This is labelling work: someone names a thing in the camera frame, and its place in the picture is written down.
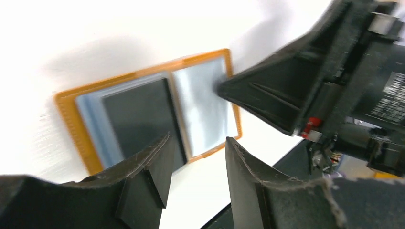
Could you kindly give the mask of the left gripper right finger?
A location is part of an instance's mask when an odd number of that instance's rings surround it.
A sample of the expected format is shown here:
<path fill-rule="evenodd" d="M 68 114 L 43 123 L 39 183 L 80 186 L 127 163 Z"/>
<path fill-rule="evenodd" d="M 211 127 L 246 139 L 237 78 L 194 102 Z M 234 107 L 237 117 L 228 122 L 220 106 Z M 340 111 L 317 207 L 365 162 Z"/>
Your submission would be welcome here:
<path fill-rule="evenodd" d="M 226 169 L 237 229 L 402 229 L 402 179 L 318 178 L 300 181 L 225 144 Z"/>

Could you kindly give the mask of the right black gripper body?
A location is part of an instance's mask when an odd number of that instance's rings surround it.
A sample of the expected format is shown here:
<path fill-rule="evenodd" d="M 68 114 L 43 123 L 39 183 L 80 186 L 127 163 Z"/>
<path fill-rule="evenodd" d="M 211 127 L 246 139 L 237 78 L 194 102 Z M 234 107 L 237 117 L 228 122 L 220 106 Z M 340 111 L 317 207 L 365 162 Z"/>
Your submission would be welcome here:
<path fill-rule="evenodd" d="M 397 3 L 380 2 L 345 64 L 346 121 L 335 118 L 337 126 L 319 136 L 306 129 L 314 168 L 331 173 L 345 154 L 373 170 L 405 175 L 405 46 L 397 42 L 405 26 L 399 11 Z"/>

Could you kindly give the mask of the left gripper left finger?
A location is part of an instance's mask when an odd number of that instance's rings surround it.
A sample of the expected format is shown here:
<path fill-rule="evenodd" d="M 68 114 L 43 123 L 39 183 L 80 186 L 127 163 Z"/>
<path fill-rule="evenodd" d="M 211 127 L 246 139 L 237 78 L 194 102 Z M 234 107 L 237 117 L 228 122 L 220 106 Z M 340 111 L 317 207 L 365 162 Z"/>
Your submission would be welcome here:
<path fill-rule="evenodd" d="M 1 176 L 3 229 L 156 229 L 167 206 L 174 162 L 165 135 L 130 158 L 80 182 Z"/>

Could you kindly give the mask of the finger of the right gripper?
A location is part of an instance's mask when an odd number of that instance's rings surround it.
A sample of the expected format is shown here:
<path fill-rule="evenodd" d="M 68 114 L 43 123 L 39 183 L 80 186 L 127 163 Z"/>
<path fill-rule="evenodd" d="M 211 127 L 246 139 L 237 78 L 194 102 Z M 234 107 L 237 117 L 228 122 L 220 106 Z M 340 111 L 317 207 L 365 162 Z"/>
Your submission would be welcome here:
<path fill-rule="evenodd" d="M 312 30 L 219 84 L 219 97 L 285 135 L 336 130 L 336 31 Z"/>

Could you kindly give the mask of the dark card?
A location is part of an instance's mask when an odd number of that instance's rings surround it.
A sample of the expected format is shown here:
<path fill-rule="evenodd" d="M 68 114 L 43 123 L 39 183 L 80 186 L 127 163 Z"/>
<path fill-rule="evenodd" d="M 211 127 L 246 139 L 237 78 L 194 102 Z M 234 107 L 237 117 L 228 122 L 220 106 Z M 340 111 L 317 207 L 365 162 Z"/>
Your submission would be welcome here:
<path fill-rule="evenodd" d="M 166 78 L 102 99 L 121 155 L 127 159 L 169 133 L 174 139 L 173 171 L 187 159 Z"/>

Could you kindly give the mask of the tan leather card holder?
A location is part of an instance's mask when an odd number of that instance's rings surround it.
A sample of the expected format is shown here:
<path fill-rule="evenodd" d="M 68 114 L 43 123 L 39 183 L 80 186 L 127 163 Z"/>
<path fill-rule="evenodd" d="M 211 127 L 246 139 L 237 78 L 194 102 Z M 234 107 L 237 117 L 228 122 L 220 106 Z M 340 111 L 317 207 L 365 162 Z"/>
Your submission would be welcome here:
<path fill-rule="evenodd" d="M 204 62 L 212 61 L 216 58 L 224 57 L 225 75 L 230 78 L 233 76 L 231 51 L 224 48 L 216 51 L 205 52 L 188 57 L 179 58 L 170 62 L 158 64 L 146 69 L 141 69 L 124 75 L 119 75 L 94 83 L 88 83 L 76 88 L 68 89 L 57 93 L 54 96 L 57 108 L 67 126 L 69 134 L 82 158 L 89 174 L 93 175 L 102 171 L 102 163 L 97 155 L 90 136 L 88 135 L 84 122 L 79 114 L 75 104 L 75 99 L 85 93 L 90 93 L 119 83 L 126 83 L 130 80 L 146 77 L 147 75 L 158 73 L 164 70 L 173 72 L 184 69 Z"/>

